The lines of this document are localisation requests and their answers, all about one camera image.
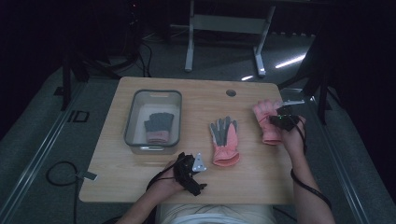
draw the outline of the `person's right arm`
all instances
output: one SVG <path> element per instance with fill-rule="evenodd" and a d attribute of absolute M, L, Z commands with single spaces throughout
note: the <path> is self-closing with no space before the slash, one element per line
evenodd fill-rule
<path fill-rule="evenodd" d="M 305 135 L 301 122 L 298 123 L 298 127 Z M 293 128 L 290 132 L 282 131 L 282 142 L 289 153 L 295 176 L 307 186 L 320 192 L 305 158 L 303 139 L 297 129 Z M 295 181 L 293 181 L 293 191 L 299 223 L 335 223 L 329 205 L 317 195 L 302 188 Z"/>

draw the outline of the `pink glove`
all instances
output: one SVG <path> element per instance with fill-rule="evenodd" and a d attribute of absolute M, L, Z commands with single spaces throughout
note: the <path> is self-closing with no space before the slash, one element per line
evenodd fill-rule
<path fill-rule="evenodd" d="M 253 106 L 253 112 L 262 128 L 262 142 L 267 145 L 277 145 L 281 143 L 280 130 L 270 123 L 270 116 L 276 116 L 276 110 L 282 106 L 281 101 L 271 102 L 270 100 L 259 101 Z"/>
<path fill-rule="evenodd" d="M 217 123 L 210 124 L 210 132 L 213 136 L 213 146 L 215 153 L 213 163 L 218 166 L 231 166 L 239 161 L 238 136 L 236 120 L 231 121 L 230 117 L 218 119 Z"/>

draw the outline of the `dark background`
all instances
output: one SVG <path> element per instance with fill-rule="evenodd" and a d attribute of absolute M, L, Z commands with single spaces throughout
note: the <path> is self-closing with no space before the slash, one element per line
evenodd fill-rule
<path fill-rule="evenodd" d="M 4 0 L 0 4 L 0 138 L 46 78 L 62 65 L 66 53 L 76 50 L 105 63 L 111 55 L 133 57 L 140 29 L 131 30 L 131 22 L 147 23 L 169 39 L 169 24 L 187 24 L 189 16 L 188 1 L 181 0 L 151 0 L 145 5 L 124 0 Z M 265 17 L 258 7 L 235 10 L 230 3 L 220 4 L 220 14 Z M 210 13 L 213 8 L 213 3 L 204 1 L 196 9 Z M 393 199 L 395 11 L 391 1 L 357 1 L 352 7 L 285 4 L 276 9 L 270 28 L 279 34 L 316 36 L 297 76 L 318 78 L 332 69 L 330 85 Z"/>

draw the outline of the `white pants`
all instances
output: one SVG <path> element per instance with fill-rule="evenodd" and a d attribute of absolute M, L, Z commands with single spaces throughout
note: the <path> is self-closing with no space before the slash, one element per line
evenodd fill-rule
<path fill-rule="evenodd" d="M 247 223 L 276 224 L 271 205 L 264 204 L 161 204 L 157 224 L 167 224 L 177 217 L 192 214 L 223 214 Z"/>

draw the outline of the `wooden table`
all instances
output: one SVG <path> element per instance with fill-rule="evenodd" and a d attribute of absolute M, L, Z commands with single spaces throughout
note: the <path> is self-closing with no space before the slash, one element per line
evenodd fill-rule
<path fill-rule="evenodd" d="M 141 89 L 178 90 L 183 97 L 181 134 L 174 155 L 136 155 L 123 134 L 134 93 Z M 236 91 L 234 97 L 227 90 Z M 268 83 L 124 77 L 115 93 L 89 167 L 96 181 L 84 181 L 83 202 L 130 203 L 142 195 L 152 177 L 180 152 L 202 153 L 207 170 L 194 176 L 207 187 L 194 197 L 187 191 L 167 203 L 292 203 L 290 158 L 283 146 L 262 143 L 262 130 L 251 107 L 261 99 L 280 99 Z M 227 115 L 239 123 L 241 160 L 232 167 L 212 163 L 209 124 Z"/>

